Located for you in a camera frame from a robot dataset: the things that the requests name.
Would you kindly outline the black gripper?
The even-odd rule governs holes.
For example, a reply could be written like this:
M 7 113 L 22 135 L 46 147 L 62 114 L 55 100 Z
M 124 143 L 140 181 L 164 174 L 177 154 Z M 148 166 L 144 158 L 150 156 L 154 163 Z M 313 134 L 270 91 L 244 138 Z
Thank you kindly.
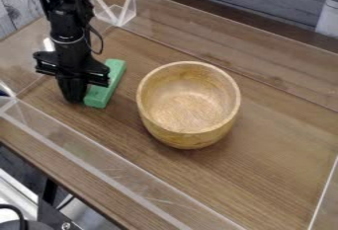
M 55 48 L 55 51 L 34 53 L 38 62 L 37 72 L 57 76 L 58 86 L 66 100 L 71 103 L 81 103 L 89 84 L 109 86 L 110 68 L 94 58 L 85 39 L 77 42 L 57 42 Z

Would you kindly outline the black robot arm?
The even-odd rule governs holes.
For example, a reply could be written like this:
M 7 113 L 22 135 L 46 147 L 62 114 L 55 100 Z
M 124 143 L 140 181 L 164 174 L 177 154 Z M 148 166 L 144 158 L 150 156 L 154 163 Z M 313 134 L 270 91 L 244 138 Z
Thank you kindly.
M 94 5 L 90 0 L 39 0 L 51 24 L 54 51 L 38 51 L 37 72 L 57 77 L 63 97 L 82 103 L 90 85 L 108 87 L 110 68 L 93 54 L 91 34 L 104 39 L 93 28 Z

